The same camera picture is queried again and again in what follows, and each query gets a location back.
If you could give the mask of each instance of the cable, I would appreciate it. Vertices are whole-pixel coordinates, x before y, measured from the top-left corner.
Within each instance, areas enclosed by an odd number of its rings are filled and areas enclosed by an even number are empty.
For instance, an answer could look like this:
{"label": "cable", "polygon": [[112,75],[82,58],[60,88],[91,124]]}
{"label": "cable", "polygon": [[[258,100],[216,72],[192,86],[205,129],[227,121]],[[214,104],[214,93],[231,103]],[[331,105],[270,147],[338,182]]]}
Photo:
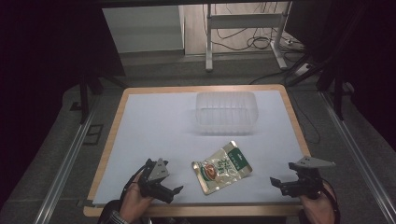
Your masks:
{"label": "cable", "polygon": [[293,51],[286,51],[286,52],[283,52],[283,58],[286,59],[286,60],[288,60],[288,61],[291,62],[291,63],[297,63],[298,60],[297,60],[297,61],[294,61],[294,60],[290,59],[290,58],[287,56],[287,55],[290,54],[290,53],[297,53],[297,52],[293,52]]}
{"label": "cable", "polygon": [[[284,37],[284,36],[281,36],[282,37],[282,39],[284,39],[284,40],[289,40],[289,39],[287,39],[286,37]],[[297,43],[297,44],[302,44],[300,41],[293,41],[294,43]]]}
{"label": "cable", "polygon": [[284,73],[287,73],[287,72],[289,72],[289,70],[278,72],[278,73],[273,73],[273,74],[266,75],[266,76],[263,76],[263,77],[258,77],[256,79],[252,80],[251,82],[249,82],[248,85],[253,85],[253,83],[255,83],[256,81],[258,81],[260,79],[268,78],[268,77],[274,77],[274,76],[281,75],[281,74],[284,74]]}
{"label": "cable", "polygon": [[[259,4],[256,6],[256,8],[254,9],[254,11],[256,11],[259,7],[262,7],[262,6],[263,6],[262,13],[265,12],[265,9],[267,9],[267,3],[265,3],[265,4],[259,3]],[[231,10],[228,8],[228,4],[226,4],[226,8],[227,8],[227,10],[232,14]],[[202,11],[203,11],[203,19],[204,19],[205,34],[207,35],[207,30],[206,30],[206,27],[205,27],[206,22],[205,22],[205,9],[204,9],[204,5],[202,5]],[[215,4],[215,13],[217,13],[217,4]],[[238,31],[238,32],[236,32],[236,33],[234,33],[234,34],[227,35],[227,36],[221,36],[220,33],[219,33],[219,29],[216,29],[216,30],[217,30],[218,37],[219,37],[220,39],[224,40],[224,39],[233,37],[233,36],[235,36],[235,35],[239,35],[239,34],[241,34],[242,32],[246,31],[247,29],[248,29],[248,28],[244,28],[244,29],[242,29],[242,30],[240,30],[240,31]],[[266,37],[266,36],[262,36],[262,35],[255,36],[255,35],[257,34],[257,31],[258,31],[258,30],[259,30],[259,28],[256,28],[256,30],[255,30],[255,32],[254,32],[254,34],[253,34],[253,37],[251,37],[251,38],[249,38],[249,39],[247,40],[247,46],[246,46],[245,48],[234,49],[234,48],[231,48],[231,47],[229,47],[229,46],[227,46],[227,45],[224,45],[224,44],[221,44],[221,43],[218,43],[218,42],[211,41],[211,43],[212,43],[212,44],[215,44],[215,45],[222,46],[222,47],[224,47],[224,48],[226,48],[226,49],[231,49],[231,50],[235,50],[235,51],[240,51],[240,50],[245,50],[245,49],[250,49],[250,48],[252,48],[252,49],[267,49],[267,48],[269,47],[269,45],[270,45],[270,42],[271,42],[272,38],[273,38],[273,37],[272,37],[272,32],[274,31],[274,28],[271,28],[270,37]],[[259,47],[259,46],[257,45],[257,43],[259,43],[259,42],[265,42],[265,43],[267,43],[267,44],[266,44],[264,47]],[[283,49],[283,50],[296,51],[296,52],[304,52],[302,49],[290,49],[290,48],[283,47],[283,46],[279,46],[279,47],[280,47],[281,49]]]}
{"label": "cable", "polygon": [[311,126],[314,128],[315,133],[316,133],[317,136],[318,136],[318,139],[317,139],[316,141],[311,141],[311,140],[309,140],[309,139],[306,137],[306,135],[304,134],[305,140],[306,140],[307,142],[309,142],[309,143],[312,143],[312,144],[319,144],[319,143],[320,143],[320,140],[321,140],[321,136],[320,136],[320,133],[319,133],[317,127],[315,127],[315,125],[314,125],[314,123],[312,122],[312,120],[311,120],[311,119],[305,114],[305,112],[300,108],[300,105],[298,104],[297,99],[296,99],[294,93],[293,93],[292,91],[288,91],[288,92],[290,93],[291,97],[293,98],[293,101],[294,101],[296,107],[298,108],[298,110],[299,110],[299,111],[304,115],[304,117],[308,120],[308,122],[309,122],[309,123],[311,124]]}
{"label": "cable", "polygon": [[337,199],[337,195],[335,194],[335,190],[332,187],[332,185],[330,184],[329,181],[321,178],[322,181],[324,181],[332,190],[332,194],[323,186],[322,192],[326,195],[326,197],[329,199],[330,203],[332,204],[332,210],[334,211],[334,215],[335,215],[335,224],[339,224],[341,221],[341,213],[340,213],[340,209],[338,207],[338,199]]}
{"label": "cable", "polygon": [[[206,30],[206,26],[205,26],[205,9],[204,9],[204,5],[202,5],[202,12],[203,12],[203,18],[204,18],[204,29],[205,29],[205,34],[207,35],[207,30]],[[263,36],[257,36],[257,37],[256,37],[255,34],[257,33],[257,30],[258,30],[258,29],[259,29],[259,28],[256,28],[256,31],[254,32],[253,37],[251,37],[251,38],[249,38],[249,39],[247,40],[247,46],[246,46],[245,48],[242,48],[242,49],[234,49],[234,48],[228,47],[228,46],[226,46],[226,45],[224,45],[224,44],[220,44],[220,43],[218,43],[218,42],[214,42],[214,41],[211,41],[211,42],[212,42],[212,44],[220,45],[220,46],[223,46],[223,47],[226,48],[226,49],[231,49],[231,50],[235,50],[235,51],[237,51],[237,50],[249,49],[249,48],[266,49],[266,48],[268,48],[269,45],[270,45],[270,39],[267,38],[267,37],[263,37]],[[267,45],[266,45],[265,47],[258,47],[258,46],[256,45],[256,42],[267,42]]]}
{"label": "cable", "polygon": [[[230,12],[230,14],[233,14],[233,13],[231,12],[231,10],[228,8],[228,4],[226,4],[225,6],[226,6],[227,10]],[[217,4],[215,4],[215,13],[218,14]],[[242,30],[236,32],[236,33],[233,34],[233,35],[228,35],[228,36],[225,36],[225,37],[222,37],[222,36],[220,35],[219,29],[216,29],[216,31],[217,31],[218,36],[219,36],[220,39],[227,39],[227,38],[230,38],[230,37],[232,37],[232,36],[239,35],[239,34],[241,34],[242,32],[246,31],[247,29],[248,29],[248,28],[242,29]]]}
{"label": "cable", "polygon": [[134,175],[128,180],[128,182],[126,183],[126,185],[125,185],[124,188],[122,189],[122,193],[121,193],[121,196],[120,196],[120,206],[122,205],[122,202],[123,202],[123,200],[124,200],[124,198],[125,198],[125,195],[126,195],[126,192],[127,192],[128,188],[131,186],[132,183],[134,183],[134,179],[136,178],[136,176],[137,176],[140,172],[142,172],[144,169],[146,169],[146,168],[147,168],[147,165],[146,165],[146,164],[143,165],[143,166],[140,167],[140,169],[137,170],[136,173],[134,173]]}

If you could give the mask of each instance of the green package label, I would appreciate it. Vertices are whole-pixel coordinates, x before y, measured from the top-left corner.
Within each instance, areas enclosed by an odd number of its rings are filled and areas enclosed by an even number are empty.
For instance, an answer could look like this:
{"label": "green package label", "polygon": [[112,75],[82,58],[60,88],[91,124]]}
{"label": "green package label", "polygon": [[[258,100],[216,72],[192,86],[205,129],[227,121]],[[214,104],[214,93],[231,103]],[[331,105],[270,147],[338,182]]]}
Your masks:
{"label": "green package label", "polygon": [[244,167],[248,165],[248,161],[245,159],[241,150],[236,147],[228,153],[228,157],[230,158],[233,166],[237,171],[242,170]]}

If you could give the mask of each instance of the metal frame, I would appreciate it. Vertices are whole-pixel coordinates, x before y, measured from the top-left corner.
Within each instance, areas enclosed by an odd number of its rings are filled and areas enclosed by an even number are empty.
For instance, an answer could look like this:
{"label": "metal frame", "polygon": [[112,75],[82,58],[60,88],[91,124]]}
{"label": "metal frame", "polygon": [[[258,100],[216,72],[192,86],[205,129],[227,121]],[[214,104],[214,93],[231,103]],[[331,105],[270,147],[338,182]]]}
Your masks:
{"label": "metal frame", "polygon": [[371,168],[369,162],[365,159],[363,153],[361,152],[361,148],[356,143],[347,125],[339,119],[338,115],[332,109],[332,99],[325,92],[320,91],[318,94],[323,99],[323,102],[327,107],[327,110],[332,118],[335,127],[337,128],[337,131],[343,138],[350,155],[355,161],[356,166],[361,172],[361,176],[366,182],[368,188],[373,193],[373,196],[378,203],[378,206],[381,209],[385,219],[388,223],[396,223],[396,207],[392,199],[388,195],[384,186],[376,177],[376,174]]}
{"label": "metal frame", "polygon": [[99,105],[100,96],[94,96],[92,102],[92,110],[89,113],[86,122],[81,124],[78,128],[75,139],[73,140],[70,148],[68,149],[66,155],[64,156],[64,161],[62,162],[58,173],[56,174],[54,180],[52,181],[49,191],[38,210],[37,216],[35,217],[35,224],[39,223],[50,223],[50,218],[55,206],[61,197],[62,191],[64,190],[64,185],[66,184],[67,177],[73,168],[73,164],[81,148],[84,137],[91,125],[92,119],[96,113],[96,109]]}
{"label": "metal frame", "polygon": [[277,27],[276,38],[271,41],[271,49],[276,56],[280,69],[287,69],[285,60],[279,49],[280,38],[285,28],[291,2],[288,2],[282,13],[272,14],[239,14],[239,15],[212,15],[211,5],[207,4],[207,33],[206,33],[206,72],[213,70],[212,29],[237,28],[273,28]]}

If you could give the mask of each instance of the table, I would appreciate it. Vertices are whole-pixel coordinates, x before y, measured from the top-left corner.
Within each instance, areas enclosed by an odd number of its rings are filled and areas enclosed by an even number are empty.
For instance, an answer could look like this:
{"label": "table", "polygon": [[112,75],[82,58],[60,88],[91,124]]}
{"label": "table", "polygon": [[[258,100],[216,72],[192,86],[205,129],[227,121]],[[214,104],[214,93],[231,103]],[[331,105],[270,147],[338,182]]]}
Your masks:
{"label": "table", "polygon": [[[120,121],[125,110],[125,105],[129,94],[147,93],[177,93],[177,92],[201,92],[201,91],[279,91],[290,118],[291,126],[295,132],[298,144],[305,156],[309,156],[309,150],[304,140],[304,136],[299,127],[297,118],[291,107],[290,99],[286,90],[281,85],[257,85],[257,86],[197,86],[197,87],[161,87],[161,88],[130,88],[125,90],[121,97],[120,105],[114,118],[106,146],[99,163],[92,188],[88,195],[88,200],[93,200],[99,183],[104,175],[106,165],[113,148]],[[146,217],[287,217],[296,216],[302,207],[299,204],[238,204],[238,205],[179,205],[179,204],[154,204],[144,216]],[[99,217],[102,208],[84,207],[84,214],[87,217]]]}

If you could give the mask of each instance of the black cable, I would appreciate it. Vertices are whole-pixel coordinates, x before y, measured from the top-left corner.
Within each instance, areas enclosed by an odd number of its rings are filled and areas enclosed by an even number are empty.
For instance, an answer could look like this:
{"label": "black cable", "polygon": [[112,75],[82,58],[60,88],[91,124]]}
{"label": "black cable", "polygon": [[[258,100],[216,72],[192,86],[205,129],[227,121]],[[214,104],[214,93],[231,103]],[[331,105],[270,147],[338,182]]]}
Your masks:
{"label": "black cable", "polygon": [[[294,71],[298,66],[300,66],[303,62],[305,62],[306,60],[308,60],[309,55],[305,54],[303,57],[301,57],[288,71],[290,71],[288,73],[288,75],[292,74],[292,71]],[[287,86],[286,82],[288,80],[289,76],[285,76],[282,80],[280,80],[280,82],[278,84],[281,84],[283,86]]]}
{"label": "black cable", "polygon": [[[204,9],[204,5],[202,5],[202,13],[203,13],[203,18],[204,18],[204,29],[205,29],[205,34],[207,35],[207,30],[206,30],[206,26],[205,26],[205,9]],[[242,33],[243,31],[245,31],[246,29],[247,29],[247,28],[245,28],[245,29],[243,29],[243,30],[241,30],[241,31],[239,31],[239,32],[237,32],[237,33],[235,33],[235,34],[233,34],[233,35],[226,36],[226,37],[221,37],[221,36],[219,35],[219,31],[218,31],[218,36],[219,36],[221,39],[225,39],[225,38],[229,38],[229,37],[234,36],[234,35],[238,35],[238,34]],[[211,41],[211,43],[212,43],[212,44],[215,44],[215,45],[222,46],[222,47],[224,47],[224,48],[226,48],[226,49],[231,49],[231,50],[235,50],[235,51],[244,50],[244,49],[249,49],[249,48],[254,48],[254,49],[266,49],[266,48],[268,48],[268,47],[270,46],[271,39],[268,38],[268,37],[265,37],[265,36],[255,36],[255,34],[257,33],[257,30],[258,30],[258,29],[259,29],[259,28],[256,28],[256,30],[255,30],[255,32],[254,32],[254,34],[253,34],[253,37],[251,37],[251,38],[249,38],[249,39],[247,40],[247,46],[246,46],[245,48],[242,48],[242,49],[234,49],[234,48],[231,48],[231,47],[229,47],[229,46],[226,46],[226,45],[224,45],[224,44],[220,44],[220,43],[214,42],[214,41]],[[267,45],[264,46],[264,47],[258,47],[258,46],[256,45],[257,42],[267,42]]]}
{"label": "black cable", "polygon": [[[281,38],[284,39],[284,40],[289,40],[289,39],[287,39],[284,36],[281,36]],[[300,41],[293,41],[293,43],[302,44]]]}
{"label": "black cable", "polygon": [[262,13],[265,12],[265,9],[267,8],[267,2],[265,2],[264,8],[262,9]]}
{"label": "black cable", "polygon": [[292,91],[288,91],[288,92],[290,93],[291,97],[293,98],[293,101],[294,101],[296,107],[298,108],[298,110],[299,110],[299,111],[304,115],[304,117],[308,120],[308,122],[309,122],[309,123],[311,124],[311,126],[314,128],[315,133],[316,133],[317,136],[318,136],[318,140],[317,140],[317,141],[311,141],[311,140],[309,140],[306,136],[304,136],[305,140],[306,140],[307,142],[309,142],[309,143],[312,143],[312,144],[319,144],[319,143],[320,143],[320,140],[321,140],[321,136],[320,136],[320,133],[319,133],[317,127],[315,127],[315,125],[314,125],[314,123],[312,122],[312,120],[311,120],[311,119],[305,114],[305,112],[300,108],[300,105],[298,104],[298,101],[297,101],[297,99],[296,99],[294,93],[293,93]]}
{"label": "black cable", "polygon": [[262,5],[262,3],[259,3],[259,4],[257,5],[257,7],[256,7],[256,8],[254,8],[254,11],[253,11],[253,13],[255,13],[255,12],[256,12],[256,10],[257,10],[257,8],[259,8],[261,5]]}
{"label": "black cable", "polygon": [[274,13],[276,12],[277,2],[275,3]]}
{"label": "black cable", "polygon": [[291,63],[297,63],[298,60],[292,60],[292,59],[290,59],[290,58],[287,56],[287,55],[290,54],[290,53],[301,53],[301,52],[293,52],[293,51],[286,51],[286,52],[283,52],[283,58],[284,58],[284,59],[288,60],[288,61],[291,62]]}
{"label": "black cable", "polygon": [[[218,14],[217,4],[215,4],[215,13]],[[220,39],[227,39],[227,38],[230,38],[230,37],[232,37],[232,36],[239,35],[239,34],[241,34],[242,32],[246,31],[247,29],[248,29],[248,28],[244,28],[244,29],[242,29],[242,30],[236,32],[235,34],[228,35],[228,36],[225,36],[225,37],[223,37],[223,36],[220,35],[219,29],[216,29],[216,31],[217,31],[218,36],[219,36]]]}
{"label": "black cable", "polygon": [[270,39],[272,40],[272,31],[274,30],[274,28],[271,28],[271,34],[270,34]]}
{"label": "black cable", "polygon": [[335,190],[330,184],[329,181],[321,178],[322,181],[326,182],[327,185],[329,185],[330,189],[332,190],[333,195],[323,186],[322,192],[326,195],[326,197],[329,199],[330,203],[332,204],[332,210],[334,211],[334,223],[339,224],[341,222],[341,212],[338,207],[338,199],[337,195],[335,194]]}
{"label": "black cable", "polygon": [[305,49],[291,49],[291,48],[288,48],[288,47],[280,45],[280,44],[279,44],[279,48],[283,49],[285,51],[294,51],[294,52],[300,52],[300,53],[304,53],[305,52]]}
{"label": "black cable", "polygon": [[258,81],[260,79],[268,78],[268,77],[274,77],[274,76],[281,75],[281,74],[284,74],[284,73],[287,73],[287,72],[289,72],[289,70],[278,72],[278,73],[273,73],[273,74],[270,74],[270,75],[265,75],[263,77],[258,77],[256,79],[252,80],[251,82],[249,82],[248,85],[253,85],[253,83],[255,83],[256,81]]}
{"label": "black cable", "polygon": [[125,198],[126,192],[128,191],[128,188],[131,186],[132,183],[134,183],[134,179],[136,178],[136,176],[142,172],[144,169],[146,169],[147,165],[143,165],[142,167],[140,167],[139,170],[136,171],[136,173],[134,173],[134,175],[128,180],[128,182],[126,183],[126,185],[124,186],[124,188],[122,189],[122,193],[120,196],[120,207],[122,206],[123,200]]}

